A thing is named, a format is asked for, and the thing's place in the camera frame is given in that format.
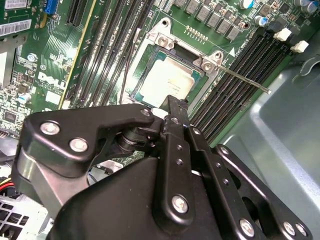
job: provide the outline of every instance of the capacitor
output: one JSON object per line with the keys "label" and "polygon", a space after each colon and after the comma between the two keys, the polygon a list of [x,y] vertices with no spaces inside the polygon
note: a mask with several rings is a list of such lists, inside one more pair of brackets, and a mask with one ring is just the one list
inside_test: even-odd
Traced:
{"label": "capacitor", "polygon": [[297,7],[304,7],[310,3],[310,0],[294,0],[293,4]]}
{"label": "capacitor", "polygon": [[240,0],[239,1],[239,7],[241,9],[250,9],[253,7],[253,5],[254,5],[253,0]]}
{"label": "capacitor", "polygon": [[31,95],[30,93],[22,93],[19,97],[18,97],[18,102],[20,104],[27,104],[31,101]]}
{"label": "capacitor", "polygon": [[268,18],[263,16],[256,16],[254,18],[254,23],[258,25],[259,27],[265,27],[268,23]]}
{"label": "capacitor", "polygon": [[310,1],[308,5],[301,7],[301,11],[307,14],[313,14],[318,9],[318,6],[318,1]]}

